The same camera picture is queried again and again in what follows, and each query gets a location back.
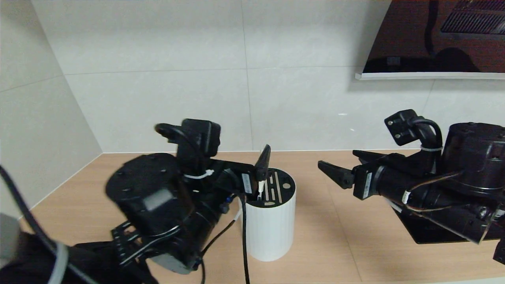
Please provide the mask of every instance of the wire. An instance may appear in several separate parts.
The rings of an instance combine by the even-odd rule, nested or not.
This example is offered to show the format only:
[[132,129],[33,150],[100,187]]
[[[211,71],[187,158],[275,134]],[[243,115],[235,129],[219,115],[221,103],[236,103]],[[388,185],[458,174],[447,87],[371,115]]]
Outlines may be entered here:
[[204,248],[204,250],[201,252],[201,256],[203,257],[205,255],[205,253],[207,252],[207,250],[211,247],[211,245],[217,241],[217,239],[222,236],[222,234],[224,234],[229,228],[231,228],[231,226],[233,226],[233,224],[235,224],[235,222],[237,221],[237,219],[239,218],[240,214],[242,213],[242,209],[239,209],[238,212],[237,212],[237,215],[235,216],[235,218],[233,218],[233,220],[231,220],[231,222],[221,231],[219,232],[219,234],[217,234],[210,242],[209,244],[207,244]]
[[439,181],[443,181],[443,180],[446,180],[446,179],[450,179],[452,177],[460,175],[461,173],[462,172],[459,171],[459,172],[450,172],[450,173],[446,173],[446,174],[443,174],[443,175],[439,175],[437,177],[434,177],[434,178],[428,179],[428,180],[426,180],[424,182],[416,184],[415,186],[413,186],[409,190],[407,190],[407,192],[411,193],[412,191],[414,191],[416,188],[418,188],[420,186],[431,184],[431,183],[435,183],[435,182],[439,182]]
[[201,282],[200,284],[205,284],[205,264],[204,264],[204,259],[201,258],[200,259],[201,263],[200,263],[200,266],[201,266]]
[[424,47],[430,57],[435,57],[436,53],[433,47],[432,32],[437,22],[438,16],[438,1],[431,0],[428,5],[428,22],[424,30]]
[[451,208],[452,205],[445,206],[445,207],[439,207],[439,208],[431,208],[431,209],[423,209],[423,208],[412,207],[412,206],[407,205],[407,204],[405,204],[405,207],[407,207],[407,209],[415,211],[415,212],[432,212],[432,211],[440,211],[440,210]]
[[437,143],[437,148],[441,148],[443,146],[442,145],[443,144],[442,143],[442,131],[440,130],[440,127],[438,126],[438,124],[435,121],[425,119],[425,118],[415,118],[411,121],[411,124],[428,124],[431,127],[433,127],[433,129],[435,129],[435,139],[436,139],[436,143]]
[[242,254],[244,256],[244,274],[245,284],[250,284],[249,280],[249,266],[247,264],[247,240],[246,240],[246,214],[245,214],[245,194],[239,195],[240,202],[242,203]]
[[173,132],[179,134],[182,138],[184,138],[184,140],[189,144],[189,146],[193,149],[194,153],[198,156],[198,159],[199,159],[199,165],[200,165],[200,172],[201,174],[205,174],[205,165],[204,165],[204,161],[205,161],[205,157],[204,155],[202,154],[202,152],[200,151],[200,149],[198,148],[198,146],[195,144],[195,142],[193,140],[191,140],[187,135],[186,133],[179,129],[178,127],[176,127],[175,125],[172,125],[172,124],[168,124],[168,123],[159,123],[155,126],[155,131],[158,132],[159,134],[161,134],[163,137],[165,137],[163,135],[163,133],[160,133],[161,132],[164,132],[163,129],[164,128],[169,128],[170,130],[172,130]]
[[428,208],[417,208],[417,207],[412,207],[412,206],[408,205],[407,202],[409,201],[410,194],[415,189],[417,189],[417,188],[419,188],[419,187],[421,187],[423,185],[432,184],[432,183],[436,183],[436,182],[439,182],[439,181],[443,181],[443,180],[446,180],[446,179],[453,178],[455,176],[460,175],[461,173],[462,173],[462,171],[459,171],[459,172],[450,172],[450,173],[447,173],[447,174],[443,174],[443,175],[440,175],[440,176],[428,179],[428,180],[423,181],[421,183],[418,183],[418,184],[414,185],[413,187],[411,187],[410,189],[408,189],[408,190],[406,190],[404,192],[401,201],[403,202],[403,204],[405,204],[405,207],[407,207],[407,209],[415,211],[415,212],[431,212],[431,211],[439,211],[439,210],[451,208],[452,205],[444,206],[444,207],[439,207],[439,208],[429,208],[429,209]]
[[[57,252],[55,243],[47,236],[47,234],[44,232],[42,227],[40,227],[40,225],[38,224],[37,220],[35,220],[35,217],[31,214],[30,209],[28,209],[28,206],[26,206],[26,203],[25,203],[23,197],[19,193],[19,190],[16,187],[16,184],[14,183],[14,181],[12,181],[11,177],[9,176],[9,173],[7,173],[7,171],[1,165],[0,165],[0,175],[2,176],[2,179],[4,180],[5,184],[7,185],[7,189],[9,190],[14,201],[18,205],[19,210],[24,215],[26,222],[28,223],[30,228],[33,230],[35,235],[40,239],[42,244],[56,258],[58,255],[58,252]],[[67,263],[67,267],[85,283],[98,284],[97,281],[95,281],[93,278],[91,278],[85,272],[81,271],[79,268],[77,268],[77,266],[70,263],[70,261]]]

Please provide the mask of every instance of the black robotic arm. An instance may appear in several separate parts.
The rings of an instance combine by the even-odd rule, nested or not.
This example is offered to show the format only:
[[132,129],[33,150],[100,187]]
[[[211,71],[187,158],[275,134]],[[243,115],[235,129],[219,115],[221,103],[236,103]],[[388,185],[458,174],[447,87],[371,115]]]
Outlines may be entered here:
[[352,170],[324,161],[319,169],[343,189],[354,186],[361,200],[383,196],[477,244],[492,226],[498,228],[501,241],[493,258],[505,264],[505,127],[453,124],[442,151],[438,125],[413,110],[384,123],[399,146],[419,139],[421,150],[408,157],[355,150],[362,164]]

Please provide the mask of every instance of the white cable tie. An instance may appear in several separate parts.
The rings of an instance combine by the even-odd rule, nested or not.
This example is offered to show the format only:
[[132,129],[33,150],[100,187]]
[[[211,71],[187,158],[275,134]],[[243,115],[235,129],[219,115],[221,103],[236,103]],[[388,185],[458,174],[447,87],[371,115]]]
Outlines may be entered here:
[[432,149],[432,148],[424,148],[423,146],[421,146],[421,150],[427,151],[427,152],[438,152],[438,151],[442,151],[443,147]]
[[407,204],[407,201],[409,201],[409,196],[410,196],[410,192],[405,191],[405,193],[403,194],[403,197],[401,198],[401,202],[403,202],[403,204]]
[[214,173],[214,170],[205,170],[205,173],[203,175],[194,176],[194,175],[185,174],[184,176],[187,178],[191,178],[191,179],[202,179],[202,178],[205,178],[209,175],[212,175],[213,173]]
[[239,208],[238,209],[238,212],[237,212],[237,215],[235,215],[235,217],[233,218],[233,220],[238,220],[238,218],[242,215],[242,208]]

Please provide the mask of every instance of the tile grout line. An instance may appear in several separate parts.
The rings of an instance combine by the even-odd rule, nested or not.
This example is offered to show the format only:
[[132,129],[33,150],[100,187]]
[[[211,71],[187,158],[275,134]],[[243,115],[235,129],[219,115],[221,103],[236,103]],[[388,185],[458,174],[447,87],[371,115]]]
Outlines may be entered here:
[[54,77],[51,77],[51,78],[46,78],[46,79],[38,80],[38,81],[35,81],[35,82],[31,82],[31,83],[15,86],[15,87],[12,87],[12,88],[9,88],[9,89],[6,89],[6,90],[2,90],[0,92],[4,92],[4,91],[8,91],[8,90],[13,90],[13,89],[25,87],[25,86],[28,86],[28,85],[31,85],[31,84],[40,83],[40,82],[43,82],[43,81],[46,81],[46,80],[51,80],[51,79],[55,79],[55,78],[63,77],[63,76],[65,76],[65,75],[62,74],[62,75],[54,76]]
[[421,115],[424,115],[424,111],[426,110],[426,106],[428,105],[428,101],[430,100],[431,92],[433,91],[433,86],[435,85],[436,80],[437,79],[433,79],[433,84],[431,84],[430,92],[428,93],[426,102],[424,103],[423,109],[421,110]]
[[247,47],[245,46],[245,25],[244,25],[244,7],[240,1],[240,10],[242,12],[242,35],[244,37],[244,57],[245,57],[245,79],[247,81],[247,101],[249,102],[249,126],[251,129],[251,150],[254,151],[254,136],[253,134],[253,114],[251,111],[251,96],[249,92],[249,70],[247,68]]
[[349,238],[347,237],[347,234],[345,233],[344,226],[342,225],[342,221],[340,221],[340,217],[338,216],[337,206],[335,204],[335,201],[333,200],[333,197],[331,196],[331,192],[330,192],[330,189],[328,188],[328,184],[326,183],[326,180],[324,180],[324,185],[326,187],[326,191],[328,192],[328,194],[331,198],[331,203],[333,204],[333,209],[335,209],[335,213],[337,214],[338,223],[340,224],[340,227],[342,228],[342,232],[344,234],[345,241],[347,242],[347,246],[349,247],[350,255],[352,256],[352,260],[354,261],[354,266],[356,267],[356,271],[358,272],[358,276],[360,277],[361,282],[363,282],[363,278],[361,277],[360,269],[358,267],[358,264],[356,263],[356,258],[354,257],[354,252],[352,252],[352,248],[349,243]]

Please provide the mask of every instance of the white wire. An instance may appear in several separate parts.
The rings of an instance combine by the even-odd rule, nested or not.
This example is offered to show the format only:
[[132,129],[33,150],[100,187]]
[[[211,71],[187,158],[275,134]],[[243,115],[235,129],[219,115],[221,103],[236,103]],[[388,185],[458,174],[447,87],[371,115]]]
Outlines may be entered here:
[[203,175],[189,175],[189,174],[185,174],[184,176],[187,177],[187,178],[191,178],[191,179],[202,179],[202,178],[205,178],[209,175],[212,175],[214,173],[214,170],[205,170],[205,173]]

